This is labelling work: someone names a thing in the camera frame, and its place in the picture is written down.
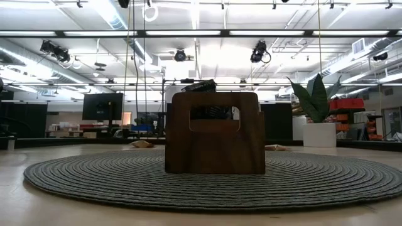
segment small object on floor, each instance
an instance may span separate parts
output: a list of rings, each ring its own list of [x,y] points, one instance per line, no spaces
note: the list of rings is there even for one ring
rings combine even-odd
[[[136,148],[153,148],[154,147],[153,144],[148,143],[146,141],[134,141],[134,142],[131,142],[130,144]]]
[[[265,151],[290,151],[290,148],[279,144],[265,145]]]

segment black partition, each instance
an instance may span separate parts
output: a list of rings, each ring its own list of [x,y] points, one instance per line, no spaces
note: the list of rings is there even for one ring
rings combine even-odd
[[[47,104],[0,103],[0,124],[19,138],[44,138]]]
[[[293,140],[291,104],[261,104],[265,140]]]

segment air vent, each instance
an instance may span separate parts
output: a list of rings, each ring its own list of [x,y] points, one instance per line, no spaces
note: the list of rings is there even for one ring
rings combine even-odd
[[[394,94],[394,90],[392,88],[384,90],[384,95],[393,95],[393,94]]]
[[[358,54],[364,51],[364,47],[365,47],[364,38],[361,38],[360,40],[354,42],[352,44],[353,54]]]
[[[41,93],[41,95],[45,97],[56,97],[57,94],[54,90],[45,90]]]

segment hanging rope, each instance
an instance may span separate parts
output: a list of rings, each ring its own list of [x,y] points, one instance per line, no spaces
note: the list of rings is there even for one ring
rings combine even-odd
[[[128,68],[128,43],[130,39],[130,20],[131,20],[131,5],[128,7],[128,31],[127,31],[127,45],[126,45],[126,67],[124,69],[124,88],[123,88],[123,107],[122,107],[122,116],[121,116],[121,131],[123,130],[124,123],[124,105],[126,100],[126,82],[127,82],[127,68]]]
[[[320,0],[318,0],[318,47],[320,48],[320,75],[322,76],[322,52],[321,52],[321,15],[320,15]]]

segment white planter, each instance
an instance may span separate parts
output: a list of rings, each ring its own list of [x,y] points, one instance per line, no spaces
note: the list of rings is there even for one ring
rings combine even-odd
[[[337,135],[334,123],[308,123],[303,126],[305,147],[335,148]]]

